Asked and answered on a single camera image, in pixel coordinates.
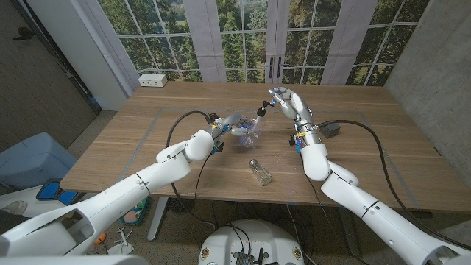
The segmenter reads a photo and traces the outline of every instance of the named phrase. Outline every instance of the electrical outlet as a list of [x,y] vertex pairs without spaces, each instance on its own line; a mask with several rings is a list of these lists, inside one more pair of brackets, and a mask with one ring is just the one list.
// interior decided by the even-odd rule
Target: electrical outlet
[[143,74],[139,77],[142,86],[163,87],[167,83],[165,74]]

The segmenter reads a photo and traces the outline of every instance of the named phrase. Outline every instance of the robotic arm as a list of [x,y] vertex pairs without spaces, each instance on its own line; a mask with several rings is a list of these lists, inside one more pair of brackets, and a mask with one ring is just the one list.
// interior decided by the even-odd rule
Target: robotic arm
[[327,150],[316,133],[306,103],[288,88],[269,90],[286,117],[294,120],[294,140],[306,175],[325,181],[321,190],[360,217],[407,264],[468,264],[471,252],[422,232],[400,214],[358,187],[358,178],[327,160]]
[[[234,114],[218,118],[206,130],[187,141],[169,146],[157,155],[157,163],[146,167],[90,199],[36,216],[0,237],[0,255],[81,255],[115,220],[154,190],[186,176],[192,161],[203,160],[232,127],[247,125],[247,117]],[[64,216],[81,219],[67,225]]]

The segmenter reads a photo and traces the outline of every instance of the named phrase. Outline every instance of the gray wall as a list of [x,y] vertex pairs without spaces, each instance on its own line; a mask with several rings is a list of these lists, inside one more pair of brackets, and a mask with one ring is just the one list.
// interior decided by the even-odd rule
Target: gray wall
[[385,87],[471,187],[471,1],[431,0]]
[[119,110],[126,96],[71,0],[28,0],[28,3],[100,107]]

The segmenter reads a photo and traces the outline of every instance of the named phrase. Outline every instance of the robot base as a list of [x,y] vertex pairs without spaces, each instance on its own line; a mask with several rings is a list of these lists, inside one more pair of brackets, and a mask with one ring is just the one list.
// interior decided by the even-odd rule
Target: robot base
[[290,265],[304,264],[301,248],[296,239],[277,225],[258,219],[238,220],[232,222],[232,225],[249,236],[252,245],[250,254],[247,255],[249,241],[244,233],[235,229],[244,243],[244,253],[241,253],[241,240],[236,232],[232,227],[224,226],[205,240],[199,253],[199,265],[255,264],[259,260],[261,248],[264,255],[263,264],[274,262]]

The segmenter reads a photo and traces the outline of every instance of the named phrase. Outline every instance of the window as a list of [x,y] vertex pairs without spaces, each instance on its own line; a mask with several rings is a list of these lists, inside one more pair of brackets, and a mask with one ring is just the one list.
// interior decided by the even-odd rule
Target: window
[[341,0],[291,0],[283,83],[320,84]]
[[228,82],[265,82],[267,0],[217,0]]
[[384,85],[427,4],[428,0],[378,2],[347,85]]
[[139,74],[202,81],[182,0],[99,0]]

